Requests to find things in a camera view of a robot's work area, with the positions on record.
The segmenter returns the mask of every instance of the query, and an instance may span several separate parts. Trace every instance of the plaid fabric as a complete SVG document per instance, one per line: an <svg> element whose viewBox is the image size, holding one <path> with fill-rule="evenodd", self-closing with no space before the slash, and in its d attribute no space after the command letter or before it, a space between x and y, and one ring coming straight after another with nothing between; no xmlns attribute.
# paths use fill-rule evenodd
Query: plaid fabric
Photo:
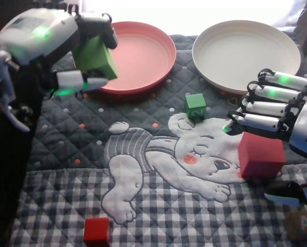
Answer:
<svg viewBox="0 0 307 247"><path fill-rule="evenodd" d="M85 219L106 217L100 203L113 184L107 173L29 172L10 246L85 246ZM285 166L282 173L278 180L307 182L307 165ZM134 199L136 220L125 225L110 221L111 246L293 246L284 214L298 208L266 200L260 180L233 185L225 203L176 190L155 172L145 173L143 182Z"/></svg>
<svg viewBox="0 0 307 247"><path fill-rule="evenodd" d="M154 97L136 105L72 96L43 102L10 246L84 246L84 221L106 217L101 201L114 184L104 160L111 124L125 121L153 136L173 137L169 117L183 112L185 95L194 93L203 93L209 117L225 118L236 109L234 99L222 98L197 73L191 56L195 37L172 39L176 63ZM72 57L56 67L72 69ZM298 75L306 74L303 63ZM285 153L288 164L307 163L287 146ZM283 171L283 179L307 181L307 165ZM124 225L111 220L111 246L291 246L283 219L296 208L265 200L264 185L260 180L231 185L229 201L218 203L176 190L156 172L144 173L132 201L137 218Z"/></svg>

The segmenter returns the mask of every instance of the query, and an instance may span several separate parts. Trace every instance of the green block with number 2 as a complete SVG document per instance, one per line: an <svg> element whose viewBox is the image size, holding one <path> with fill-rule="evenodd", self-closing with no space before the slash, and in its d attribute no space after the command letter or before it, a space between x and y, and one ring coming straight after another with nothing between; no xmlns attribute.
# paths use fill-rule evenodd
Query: green block with number 2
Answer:
<svg viewBox="0 0 307 247"><path fill-rule="evenodd" d="M185 111L188 118L203 117L206 113L206 102L203 94L185 96Z"/></svg>

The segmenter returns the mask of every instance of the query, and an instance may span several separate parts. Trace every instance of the small red cube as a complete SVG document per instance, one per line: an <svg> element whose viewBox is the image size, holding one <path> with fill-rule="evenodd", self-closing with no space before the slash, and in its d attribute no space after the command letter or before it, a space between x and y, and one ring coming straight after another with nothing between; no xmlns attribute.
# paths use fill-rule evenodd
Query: small red cube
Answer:
<svg viewBox="0 0 307 247"><path fill-rule="evenodd" d="M86 219L83 241L87 247L109 247L109 219Z"/></svg>
<svg viewBox="0 0 307 247"><path fill-rule="evenodd" d="M275 177L286 164L282 141L245 132L238 147L243 178Z"/></svg>

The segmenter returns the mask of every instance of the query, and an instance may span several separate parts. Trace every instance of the large red cube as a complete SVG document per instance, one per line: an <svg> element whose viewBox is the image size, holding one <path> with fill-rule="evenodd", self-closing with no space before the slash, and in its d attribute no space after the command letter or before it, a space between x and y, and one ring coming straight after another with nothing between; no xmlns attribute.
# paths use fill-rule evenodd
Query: large red cube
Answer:
<svg viewBox="0 0 307 247"><path fill-rule="evenodd" d="M109 247L109 219L86 219L83 241L87 247Z"/></svg>
<svg viewBox="0 0 307 247"><path fill-rule="evenodd" d="M275 177L286 164L282 141L245 132L238 147L243 178Z"/></svg>

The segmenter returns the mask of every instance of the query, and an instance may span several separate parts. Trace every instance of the quilted mat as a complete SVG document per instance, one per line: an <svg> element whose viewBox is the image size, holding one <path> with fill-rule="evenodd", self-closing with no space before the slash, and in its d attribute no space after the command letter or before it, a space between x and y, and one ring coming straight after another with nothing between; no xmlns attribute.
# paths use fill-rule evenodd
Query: quilted mat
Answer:
<svg viewBox="0 0 307 247"><path fill-rule="evenodd" d="M297 208L265 200L267 181L238 176L241 136L221 130L237 99L197 73L195 37L172 39L172 72L140 103L43 102L10 246L85 246L84 221L98 217L110 219L111 246L293 245L284 213ZM72 61L69 54L56 67ZM304 63L298 74L307 77ZM207 112L192 122L184 100L195 93ZM307 182L307 160L287 145L285 153L277 179Z"/></svg>

